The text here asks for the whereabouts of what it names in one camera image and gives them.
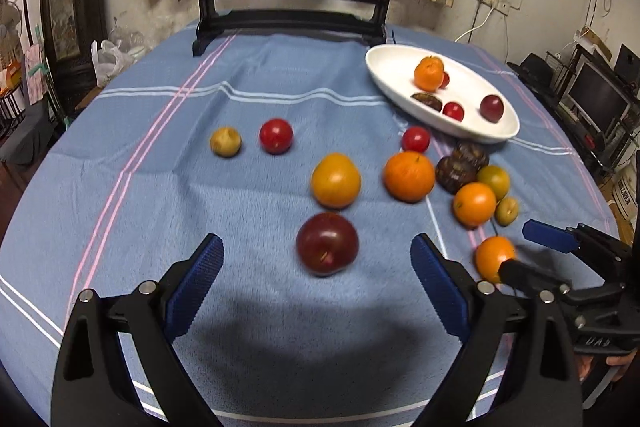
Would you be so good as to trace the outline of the person's right hand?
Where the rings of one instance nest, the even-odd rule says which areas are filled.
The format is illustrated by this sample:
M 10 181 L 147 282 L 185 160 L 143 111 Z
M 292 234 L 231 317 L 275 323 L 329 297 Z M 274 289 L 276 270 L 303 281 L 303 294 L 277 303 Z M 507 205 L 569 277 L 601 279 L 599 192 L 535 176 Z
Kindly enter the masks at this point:
M 623 357 L 607 357 L 606 365 L 608 367 L 616 367 L 617 371 L 613 376 L 613 381 L 619 381 L 628 371 L 629 366 L 634 361 L 637 351 L 631 351 L 629 355 Z M 575 355 L 578 369 L 578 377 L 580 381 L 584 381 L 592 371 L 593 355 Z

